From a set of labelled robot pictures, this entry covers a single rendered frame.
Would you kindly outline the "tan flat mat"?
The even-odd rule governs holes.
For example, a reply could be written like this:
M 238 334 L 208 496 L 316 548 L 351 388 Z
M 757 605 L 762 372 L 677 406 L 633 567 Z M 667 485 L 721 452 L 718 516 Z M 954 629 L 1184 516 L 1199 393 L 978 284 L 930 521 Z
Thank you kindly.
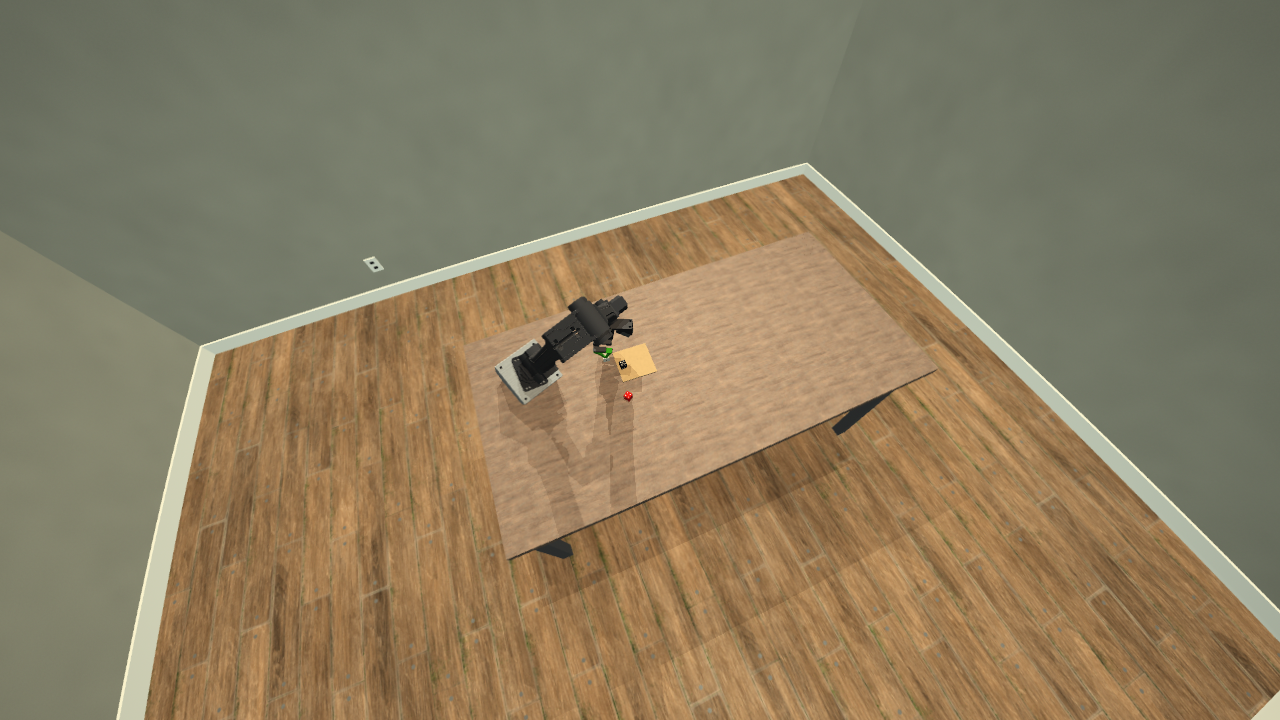
M 645 343 L 614 352 L 613 357 L 623 382 L 634 380 L 639 377 L 657 372 L 657 366 L 654 365 Z M 622 360 L 625 360 L 627 368 L 621 370 L 620 361 Z

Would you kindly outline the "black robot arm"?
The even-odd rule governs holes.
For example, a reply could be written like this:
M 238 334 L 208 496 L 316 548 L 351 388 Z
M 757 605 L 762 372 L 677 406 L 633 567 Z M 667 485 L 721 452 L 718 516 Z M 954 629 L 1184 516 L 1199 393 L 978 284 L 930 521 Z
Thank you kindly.
M 605 340 L 613 340 L 614 331 L 626 337 L 634 334 L 634 319 L 617 319 L 628 307 L 627 305 L 620 295 L 611 301 L 600 299 L 596 304 L 591 304 L 586 297 L 580 297 L 573 304 L 570 304 L 568 309 L 571 314 L 541 334 L 541 338 L 545 340 L 543 347 L 539 343 L 532 345 L 522 355 L 512 357 L 511 363 L 515 366 L 522 389 L 527 392 L 545 386 L 548 383 L 547 378 L 558 370 L 558 366 L 553 361 L 559 359 L 561 363 L 566 363 L 591 342 L 600 346 Z M 611 316 L 613 318 L 611 319 Z M 540 352 L 538 352 L 539 350 Z M 527 372 L 532 373 L 534 377 Z M 529 379 L 526 380 L 527 383 L 524 382 L 524 377 Z

